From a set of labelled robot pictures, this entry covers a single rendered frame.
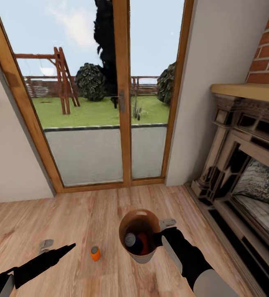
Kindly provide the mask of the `can of soda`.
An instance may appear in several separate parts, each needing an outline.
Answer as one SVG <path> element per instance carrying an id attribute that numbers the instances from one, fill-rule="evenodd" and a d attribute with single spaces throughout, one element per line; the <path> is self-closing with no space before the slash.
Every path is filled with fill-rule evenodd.
<path id="1" fill-rule="evenodd" d="M 125 236 L 125 244 L 135 254 L 140 254 L 144 248 L 142 241 L 134 233 Z"/>
<path id="2" fill-rule="evenodd" d="M 143 243 L 143 251 L 138 254 L 139 256 L 142 256 L 142 255 L 147 255 L 149 254 L 149 242 L 148 242 L 148 237 L 146 236 L 145 233 L 140 233 L 138 235 L 136 235 L 137 237 L 139 237 L 139 239 L 142 241 Z"/>
<path id="3" fill-rule="evenodd" d="M 91 249 L 91 256 L 92 256 L 92 259 L 97 262 L 99 261 L 99 259 L 101 258 L 101 253 L 100 253 L 100 249 L 98 246 L 94 246 L 92 249 Z"/>

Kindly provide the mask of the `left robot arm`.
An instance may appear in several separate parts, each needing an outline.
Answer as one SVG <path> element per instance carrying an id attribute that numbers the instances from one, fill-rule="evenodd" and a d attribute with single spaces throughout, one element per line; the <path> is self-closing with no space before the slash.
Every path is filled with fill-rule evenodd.
<path id="1" fill-rule="evenodd" d="M 28 261 L 28 263 L 18 267 L 0 273 L 0 297 L 9 297 L 14 287 L 20 288 L 29 280 L 34 279 L 51 266 L 57 264 L 60 258 L 67 254 L 71 249 L 76 246 L 76 243 L 72 245 L 65 245 L 57 250 L 49 250 L 47 247 L 52 246 L 53 239 L 43 240 L 38 249 L 38 256 Z M 8 275 L 11 271 L 14 274 Z"/>

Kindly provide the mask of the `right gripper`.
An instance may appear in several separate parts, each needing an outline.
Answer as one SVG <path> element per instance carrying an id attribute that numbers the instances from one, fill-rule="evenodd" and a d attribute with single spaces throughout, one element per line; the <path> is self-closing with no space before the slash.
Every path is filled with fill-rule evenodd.
<path id="1" fill-rule="evenodd" d="M 163 235 L 163 233 L 165 233 L 165 231 L 161 231 L 159 233 L 152 234 L 153 235 L 154 245 L 156 247 L 159 247 L 159 246 L 162 246 L 163 245 L 163 243 L 162 243 L 162 235 Z"/>

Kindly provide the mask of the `trash can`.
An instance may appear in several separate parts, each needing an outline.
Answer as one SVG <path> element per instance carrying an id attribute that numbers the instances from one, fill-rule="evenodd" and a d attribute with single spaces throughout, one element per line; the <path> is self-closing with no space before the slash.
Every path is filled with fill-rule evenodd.
<path id="1" fill-rule="evenodd" d="M 146 215 L 139 214 L 137 212 L 146 212 Z M 159 219 L 158 217 L 151 211 L 143 208 L 137 208 L 130 212 L 128 212 L 121 220 L 119 225 L 119 239 L 125 250 L 131 255 L 131 257 L 138 262 L 139 264 L 146 264 L 154 255 L 157 247 L 154 245 L 153 235 L 154 233 L 159 233 Z M 140 233 L 145 233 L 148 237 L 149 242 L 149 254 L 139 256 L 132 252 L 129 248 L 127 248 L 125 244 L 125 236 L 128 233 L 134 233 L 136 235 Z"/>

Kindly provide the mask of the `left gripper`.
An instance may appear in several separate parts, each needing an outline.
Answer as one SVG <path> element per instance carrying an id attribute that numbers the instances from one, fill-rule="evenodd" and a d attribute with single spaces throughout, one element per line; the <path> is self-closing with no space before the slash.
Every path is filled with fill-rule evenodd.
<path id="1" fill-rule="evenodd" d="M 34 279 L 36 276 L 49 269 L 51 266 L 56 265 L 59 259 L 67 254 L 75 246 L 76 243 L 69 246 L 65 245 L 57 250 L 49 250 L 49 252 L 45 252 L 28 261 L 31 271 L 31 279 Z"/>

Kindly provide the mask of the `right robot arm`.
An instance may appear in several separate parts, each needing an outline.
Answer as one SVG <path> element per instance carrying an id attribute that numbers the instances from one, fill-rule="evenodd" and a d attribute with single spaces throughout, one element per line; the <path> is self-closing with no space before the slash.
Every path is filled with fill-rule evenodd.
<path id="1" fill-rule="evenodd" d="M 160 220 L 160 232 L 152 234 L 154 245 L 164 246 L 195 296 L 240 297 L 205 260 L 202 252 L 184 239 L 175 224 L 173 218 Z"/>

